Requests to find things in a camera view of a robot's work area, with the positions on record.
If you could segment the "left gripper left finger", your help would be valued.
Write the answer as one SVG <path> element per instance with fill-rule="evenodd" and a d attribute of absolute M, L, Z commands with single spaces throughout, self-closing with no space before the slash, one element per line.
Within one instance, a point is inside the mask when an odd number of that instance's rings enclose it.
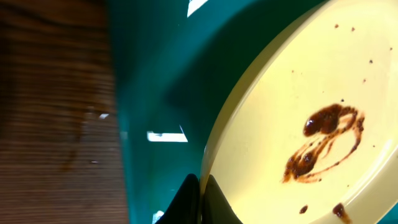
<path fill-rule="evenodd" d="M 195 174 L 188 174 L 156 224 L 196 224 L 199 200 L 199 180 Z"/>

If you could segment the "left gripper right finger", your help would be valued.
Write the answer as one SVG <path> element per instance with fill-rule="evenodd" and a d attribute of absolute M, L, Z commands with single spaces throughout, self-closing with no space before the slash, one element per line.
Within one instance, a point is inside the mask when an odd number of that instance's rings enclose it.
<path fill-rule="evenodd" d="M 202 224 L 243 224 L 212 175 L 206 184 L 201 213 Z"/>

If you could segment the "yellow plate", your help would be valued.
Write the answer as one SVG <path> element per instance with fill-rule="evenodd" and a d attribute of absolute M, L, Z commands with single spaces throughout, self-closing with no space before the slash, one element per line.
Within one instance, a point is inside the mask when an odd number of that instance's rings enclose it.
<path fill-rule="evenodd" d="M 206 144 L 243 223 L 377 223 L 397 203 L 397 1 L 325 1 L 252 61 Z"/>

